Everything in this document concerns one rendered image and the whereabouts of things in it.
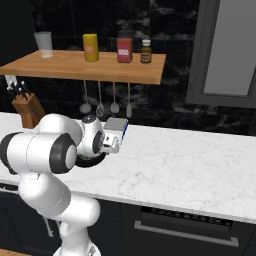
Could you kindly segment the small brown bottle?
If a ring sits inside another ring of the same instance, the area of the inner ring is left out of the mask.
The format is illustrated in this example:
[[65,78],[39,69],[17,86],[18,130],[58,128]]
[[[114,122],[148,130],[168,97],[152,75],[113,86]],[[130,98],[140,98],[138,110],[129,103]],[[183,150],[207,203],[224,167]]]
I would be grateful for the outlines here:
[[152,49],[151,49],[151,40],[143,39],[142,48],[140,55],[140,62],[142,64],[149,64],[152,61]]

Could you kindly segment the wooden wall shelf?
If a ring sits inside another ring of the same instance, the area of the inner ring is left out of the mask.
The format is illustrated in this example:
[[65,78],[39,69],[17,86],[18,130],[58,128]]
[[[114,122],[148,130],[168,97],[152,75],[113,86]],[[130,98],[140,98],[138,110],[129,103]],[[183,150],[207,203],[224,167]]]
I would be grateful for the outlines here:
[[131,63],[119,63],[115,52],[100,52],[97,62],[87,62],[82,51],[54,50],[51,58],[36,51],[0,67],[0,75],[159,85],[165,59],[153,54],[150,64],[142,64],[134,53]]

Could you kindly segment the clear glass cup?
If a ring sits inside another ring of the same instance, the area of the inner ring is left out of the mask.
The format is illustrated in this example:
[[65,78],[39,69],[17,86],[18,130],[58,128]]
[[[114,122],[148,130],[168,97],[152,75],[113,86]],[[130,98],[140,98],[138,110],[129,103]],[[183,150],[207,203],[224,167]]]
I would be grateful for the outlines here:
[[42,58],[53,56],[52,36],[49,31],[35,32],[34,37]]

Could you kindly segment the black bowl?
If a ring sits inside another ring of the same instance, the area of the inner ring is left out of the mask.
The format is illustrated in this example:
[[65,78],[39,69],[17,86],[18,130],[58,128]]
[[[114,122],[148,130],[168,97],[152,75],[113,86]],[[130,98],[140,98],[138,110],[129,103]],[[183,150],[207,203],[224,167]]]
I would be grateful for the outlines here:
[[96,157],[85,157],[78,155],[75,165],[81,168],[89,168],[98,165],[106,157],[105,153],[100,153]]

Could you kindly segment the hanging grey narrow spatula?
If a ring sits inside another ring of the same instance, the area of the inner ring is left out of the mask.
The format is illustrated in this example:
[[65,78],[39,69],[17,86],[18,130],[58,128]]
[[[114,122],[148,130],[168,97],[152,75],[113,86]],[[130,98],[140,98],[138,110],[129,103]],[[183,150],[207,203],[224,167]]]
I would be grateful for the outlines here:
[[127,92],[128,92],[128,103],[127,103],[127,107],[126,107],[126,116],[127,118],[131,118],[132,116],[132,106],[131,106],[131,95],[130,95],[130,83],[128,83],[127,85]]

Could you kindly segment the yellow bottle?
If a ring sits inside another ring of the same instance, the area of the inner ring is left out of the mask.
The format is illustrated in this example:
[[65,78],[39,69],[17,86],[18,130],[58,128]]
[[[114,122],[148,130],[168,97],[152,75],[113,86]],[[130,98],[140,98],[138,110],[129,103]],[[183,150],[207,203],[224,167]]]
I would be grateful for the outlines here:
[[95,33],[83,35],[83,47],[86,61],[96,62],[99,60],[98,37]]

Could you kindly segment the hanging grey ladle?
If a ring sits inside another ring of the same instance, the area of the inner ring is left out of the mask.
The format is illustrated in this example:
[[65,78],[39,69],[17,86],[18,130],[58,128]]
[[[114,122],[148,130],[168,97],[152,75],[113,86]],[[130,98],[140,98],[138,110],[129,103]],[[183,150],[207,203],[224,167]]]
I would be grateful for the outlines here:
[[88,114],[91,111],[92,106],[88,101],[87,85],[86,84],[84,85],[83,99],[84,99],[84,103],[79,107],[79,110],[83,114]]

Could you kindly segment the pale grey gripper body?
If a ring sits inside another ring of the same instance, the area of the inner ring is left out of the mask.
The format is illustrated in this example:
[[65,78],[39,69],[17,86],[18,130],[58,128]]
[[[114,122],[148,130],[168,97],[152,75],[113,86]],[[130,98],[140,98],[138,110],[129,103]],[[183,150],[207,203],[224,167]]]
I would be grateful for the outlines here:
[[125,118],[110,117],[104,124],[104,131],[117,137],[119,144],[122,144],[127,128],[128,120]]

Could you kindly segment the dark base cabinet door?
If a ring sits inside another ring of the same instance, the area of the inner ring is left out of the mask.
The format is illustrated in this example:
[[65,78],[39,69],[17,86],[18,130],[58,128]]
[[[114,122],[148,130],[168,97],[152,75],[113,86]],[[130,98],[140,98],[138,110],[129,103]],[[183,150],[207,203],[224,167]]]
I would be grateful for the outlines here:
[[[99,220],[88,228],[101,256],[122,256],[120,204],[99,200]],[[55,221],[43,218],[27,206],[17,194],[0,192],[0,245],[31,256],[52,256],[61,239]]]

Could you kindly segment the black-handled knife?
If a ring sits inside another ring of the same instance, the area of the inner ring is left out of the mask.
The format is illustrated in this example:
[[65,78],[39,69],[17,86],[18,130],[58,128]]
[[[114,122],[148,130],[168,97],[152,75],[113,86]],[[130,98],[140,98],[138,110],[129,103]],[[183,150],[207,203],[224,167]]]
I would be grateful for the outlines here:
[[16,85],[18,84],[16,77],[13,75],[6,75],[5,80],[8,89],[11,90],[15,96],[17,96],[19,94],[19,90],[16,88]]
[[23,95],[25,99],[28,99],[31,96],[31,93],[28,89],[28,86],[24,81],[21,82],[21,86],[19,88],[20,93]]

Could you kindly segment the hanging grey slotted spatula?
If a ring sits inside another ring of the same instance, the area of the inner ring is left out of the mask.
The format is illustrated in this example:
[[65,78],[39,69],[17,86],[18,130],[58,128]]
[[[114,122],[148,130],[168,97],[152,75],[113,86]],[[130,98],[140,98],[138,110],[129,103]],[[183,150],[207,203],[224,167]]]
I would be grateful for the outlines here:
[[101,98],[101,84],[100,81],[98,81],[98,92],[99,92],[99,104],[97,105],[96,108],[96,115],[98,117],[103,117],[104,116],[104,105],[102,103],[102,98]]

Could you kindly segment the red jar with dark lid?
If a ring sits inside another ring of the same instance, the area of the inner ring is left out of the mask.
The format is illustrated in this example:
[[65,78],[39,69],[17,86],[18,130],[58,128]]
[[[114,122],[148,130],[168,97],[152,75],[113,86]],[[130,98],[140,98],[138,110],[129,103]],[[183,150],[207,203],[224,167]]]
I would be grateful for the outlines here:
[[118,32],[117,42],[117,59],[119,63],[130,63],[133,54],[133,39],[128,30]]

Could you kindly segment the wooden knife block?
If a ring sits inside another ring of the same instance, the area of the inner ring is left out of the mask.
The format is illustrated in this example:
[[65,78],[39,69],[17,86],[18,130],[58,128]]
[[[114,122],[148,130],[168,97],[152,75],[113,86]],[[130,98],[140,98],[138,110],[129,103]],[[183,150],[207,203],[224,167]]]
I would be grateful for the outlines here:
[[21,116],[22,127],[33,129],[45,116],[45,111],[34,93],[26,94],[26,97],[17,95],[11,104]]

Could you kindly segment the black built-in appliance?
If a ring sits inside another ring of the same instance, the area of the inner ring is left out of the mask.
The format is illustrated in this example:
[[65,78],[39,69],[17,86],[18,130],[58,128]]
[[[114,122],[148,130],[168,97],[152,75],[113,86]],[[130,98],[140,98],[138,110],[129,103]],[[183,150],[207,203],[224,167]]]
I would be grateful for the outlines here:
[[121,205],[123,256],[243,256],[256,225],[153,207]]

